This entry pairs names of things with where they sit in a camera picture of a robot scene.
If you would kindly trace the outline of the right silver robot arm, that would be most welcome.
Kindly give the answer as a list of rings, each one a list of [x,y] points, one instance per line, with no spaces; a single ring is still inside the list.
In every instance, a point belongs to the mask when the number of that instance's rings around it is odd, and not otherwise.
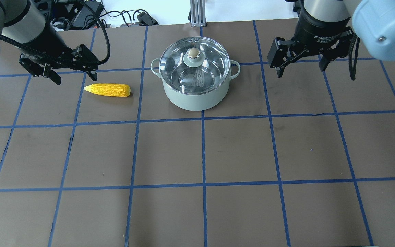
[[[321,71],[348,58],[355,80],[361,43],[372,57],[395,61],[395,0],[294,0],[293,5],[298,15],[293,37],[275,38],[267,56],[278,77],[291,63],[322,55]]]

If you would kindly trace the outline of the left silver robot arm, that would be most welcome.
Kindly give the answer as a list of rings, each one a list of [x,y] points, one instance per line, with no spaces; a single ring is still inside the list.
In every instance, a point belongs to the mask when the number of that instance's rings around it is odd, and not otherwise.
[[[0,41],[21,51],[19,64],[33,77],[60,85],[55,69],[69,68],[97,80],[99,59],[84,44],[68,47],[31,0],[0,0]]]

